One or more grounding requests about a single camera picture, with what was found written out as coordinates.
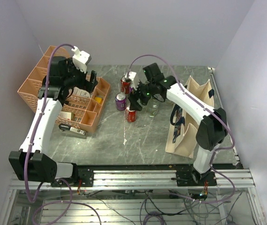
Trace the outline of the red cola can front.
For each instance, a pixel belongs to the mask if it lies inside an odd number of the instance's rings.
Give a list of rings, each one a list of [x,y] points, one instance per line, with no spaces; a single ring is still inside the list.
[[[136,111],[130,109],[131,104],[126,106],[125,119],[127,122],[135,122],[136,121]]]

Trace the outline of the purple Fanta can front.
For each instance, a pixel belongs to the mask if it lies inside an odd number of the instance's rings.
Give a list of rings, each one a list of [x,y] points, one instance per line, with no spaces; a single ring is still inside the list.
[[[123,111],[126,108],[126,95],[123,92],[119,92],[115,96],[116,108],[119,111]]]

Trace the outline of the clear Chang bottle front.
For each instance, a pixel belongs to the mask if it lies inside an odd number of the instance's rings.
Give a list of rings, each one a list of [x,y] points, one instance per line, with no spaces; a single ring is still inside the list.
[[[147,113],[150,117],[155,117],[158,113],[159,101],[155,98],[151,98],[147,104]]]

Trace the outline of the cream canvas tote bag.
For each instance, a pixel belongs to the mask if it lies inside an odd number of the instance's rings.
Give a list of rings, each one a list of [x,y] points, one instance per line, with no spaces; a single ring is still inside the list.
[[[185,88],[195,95],[205,104],[214,107],[214,90],[207,80],[203,85],[199,85],[192,77],[189,77],[185,83]],[[194,149],[197,145],[196,133],[199,125],[196,121],[183,109],[173,107],[172,122],[184,122],[178,126],[170,125],[168,138],[165,146],[165,152],[179,155],[182,157],[193,158]]]

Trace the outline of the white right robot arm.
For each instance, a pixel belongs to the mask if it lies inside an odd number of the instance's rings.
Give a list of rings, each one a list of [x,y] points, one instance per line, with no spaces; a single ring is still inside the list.
[[[193,158],[194,171],[190,180],[194,185],[206,181],[210,171],[213,151],[227,136],[226,112],[222,108],[215,109],[209,82],[196,85],[197,95],[191,93],[195,81],[189,78],[186,85],[176,81],[174,76],[164,76],[158,65],[153,63],[144,67],[147,83],[142,83],[136,72],[127,72],[125,78],[130,81],[132,91],[129,94],[130,109],[142,110],[142,105],[156,95],[173,103],[170,116],[170,128],[165,151],[178,156]]]

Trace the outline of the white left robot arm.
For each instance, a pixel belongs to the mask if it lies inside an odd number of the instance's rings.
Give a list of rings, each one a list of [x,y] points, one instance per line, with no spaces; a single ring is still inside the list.
[[[68,186],[79,181],[75,163],[52,160],[47,152],[55,121],[66,103],[69,90],[77,87],[92,92],[97,85],[96,72],[86,79],[87,64],[91,57],[54,56],[49,60],[49,75],[42,81],[38,91],[37,110],[30,130],[18,151],[9,154],[9,162],[19,180],[52,182],[62,178]]]

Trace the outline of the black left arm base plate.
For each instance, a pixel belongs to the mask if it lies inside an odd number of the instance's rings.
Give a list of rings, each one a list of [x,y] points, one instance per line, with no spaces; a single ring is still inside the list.
[[[94,172],[91,169],[80,168],[78,170],[78,185],[80,187],[92,187],[94,183]]]

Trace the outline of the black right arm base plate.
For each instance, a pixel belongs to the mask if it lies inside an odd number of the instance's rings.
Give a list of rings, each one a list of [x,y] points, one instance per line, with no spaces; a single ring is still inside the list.
[[[196,170],[182,170],[176,171],[175,176],[171,180],[176,181],[178,187],[199,186],[203,187],[205,184],[208,186],[216,186],[215,173],[208,170],[204,174],[198,173]]]

